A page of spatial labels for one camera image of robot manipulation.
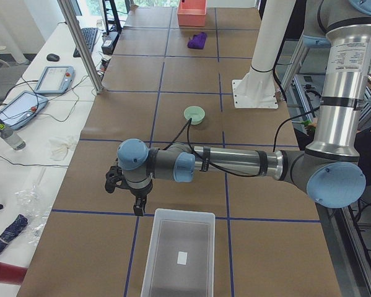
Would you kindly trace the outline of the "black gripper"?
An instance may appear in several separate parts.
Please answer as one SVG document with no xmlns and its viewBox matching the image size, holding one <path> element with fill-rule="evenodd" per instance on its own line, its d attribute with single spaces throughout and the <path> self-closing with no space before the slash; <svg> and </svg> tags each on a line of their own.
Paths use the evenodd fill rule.
<svg viewBox="0 0 371 297">
<path fill-rule="evenodd" d="M 130 189 L 131 194 L 135 196 L 135 203 L 133 205 L 133 212 L 135 216 L 144 216 L 144 205 L 147 204 L 147 195 L 151 191 L 151 186 L 140 189 Z"/>
</svg>

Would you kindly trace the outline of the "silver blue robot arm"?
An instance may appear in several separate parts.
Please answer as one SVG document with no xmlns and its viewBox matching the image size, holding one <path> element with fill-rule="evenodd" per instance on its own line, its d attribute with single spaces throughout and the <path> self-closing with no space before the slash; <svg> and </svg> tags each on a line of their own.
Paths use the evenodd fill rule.
<svg viewBox="0 0 371 297">
<path fill-rule="evenodd" d="M 291 183 L 331 209 L 357 201 L 366 187 L 354 141 L 371 63 L 371 1 L 308 1 L 304 29 L 306 36 L 330 46 L 318 126 L 304 151 L 268 153 L 177 141 L 159 149 L 128 139 L 106 175 L 106 191 L 129 190 L 135 197 L 133 211 L 142 216 L 153 179 L 188 183 L 195 171 L 219 170 Z"/>
</svg>

